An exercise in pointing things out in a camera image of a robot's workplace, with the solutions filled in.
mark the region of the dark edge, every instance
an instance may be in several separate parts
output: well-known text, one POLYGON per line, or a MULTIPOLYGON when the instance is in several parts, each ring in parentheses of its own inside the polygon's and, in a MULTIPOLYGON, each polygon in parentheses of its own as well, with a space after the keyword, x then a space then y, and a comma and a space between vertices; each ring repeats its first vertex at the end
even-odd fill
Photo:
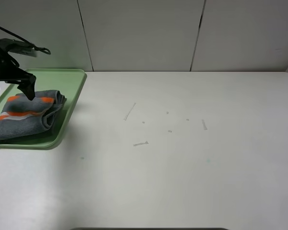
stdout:
POLYGON ((228 230, 224 228, 74 228, 71 230, 228 230))
POLYGON ((193 61, 194 61, 194 57, 195 57, 195 51, 196 51, 196 47, 197 47, 198 37, 200 35, 200 30, 201 30, 201 26, 202 26, 202 20, 203 20, 203 16, 204 16, 205 6, 206 6, 206 0, 204 0, 203 9, 202 9, 202 15, 201 15, 200 23, 198 25, 198 31, 197 31, 197 36, 196 36, 196 41, 195 41, 195 46, 194 46, 191 66, 190 66, 190 72, 192 71, 192 66, 193 66, 193 61))
POLYGON ((77 5, 78 5, 78 10, 79 10, 79 14, 80 14, 80 18, 81 18, 81 23, 82 23, 82 28, 83 28, 83 32, 84 32, 84 37, 85 37, 85 42, 86 42, 86 48, 87 48, 87 51, 88 51, 88 55, 89 55, 89 57, 90 57, 90 62, 91 62, 91 66, 92 66, 92 71, 94 72, 94 67, 93 67, 93 63, 92 63, 91 53, 90 53, 90 49, 89 49, 89 47, 88 47, 88 42, 87 42, 86 33, 85 33, 85 28, 84 28, 83 19, 82 19, 82 14, 81 14, 81 10, 80 10, 79 0, 77 0, 77 5))

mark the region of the white table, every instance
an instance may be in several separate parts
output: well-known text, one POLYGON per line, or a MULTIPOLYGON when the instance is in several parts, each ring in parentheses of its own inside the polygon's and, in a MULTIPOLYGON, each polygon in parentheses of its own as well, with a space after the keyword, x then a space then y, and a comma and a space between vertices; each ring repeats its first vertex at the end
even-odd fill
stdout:
POLYGON ((288 73, 87 75, 58 147, 0 149, 0 230, 288 230, 288 73))

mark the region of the scratch mark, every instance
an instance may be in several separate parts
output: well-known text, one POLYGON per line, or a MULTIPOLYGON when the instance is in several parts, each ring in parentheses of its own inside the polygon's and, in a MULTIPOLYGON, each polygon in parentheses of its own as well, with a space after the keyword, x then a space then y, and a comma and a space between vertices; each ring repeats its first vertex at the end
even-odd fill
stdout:
POLYGON ((206 124, 205 124, 205 120, 204 120, 204 119, 202 119, 202 124, 203 124, 203 126, 204 126, 204 130, 208 130, 208 129, 207 129, 207 126, 206 126, 206 124))
POLYGON ((135 147, 135 146, 138 146, 138 145, 148 145, 148 144, 149 144, 148 141, 146 141, 146 142, 134 144, 133 146, 135 147))
POLYGON ((125 118, 124 118, 125 121, 127 121, 127 117, 129 116, 131 110, 130 110, 129 113, 125 116, 125 118))

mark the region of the green tray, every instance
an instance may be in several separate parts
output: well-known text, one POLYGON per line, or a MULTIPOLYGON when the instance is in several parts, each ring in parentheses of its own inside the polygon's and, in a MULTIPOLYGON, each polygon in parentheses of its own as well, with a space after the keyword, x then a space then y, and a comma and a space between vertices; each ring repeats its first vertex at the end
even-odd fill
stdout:
MULTIPOLYGON (((76 106, 80 92, 83 88, 86 74, 81 69, 27 69, 36 76, 35 91, 60 90, 65 95, 66 102, 58 114, 53 132, 18 138, 11 144, 0 144, 1 148, 9 149, 52 149, 60 144, 72 112, 76 106)), ((0 96, 0 113, 10 96, 21 93, 17 85, 11 84, 0 96)))

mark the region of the folded towel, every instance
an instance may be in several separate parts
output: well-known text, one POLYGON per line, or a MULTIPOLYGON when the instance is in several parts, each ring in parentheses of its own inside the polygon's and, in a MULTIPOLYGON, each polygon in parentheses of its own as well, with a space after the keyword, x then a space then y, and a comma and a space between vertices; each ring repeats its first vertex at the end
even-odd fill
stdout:
POLYGON ((53 127, 65 97, 58 90, 39 91, 35 95, 32 101, 23 93, 8 98, 0 114, 0 144, 53 127))

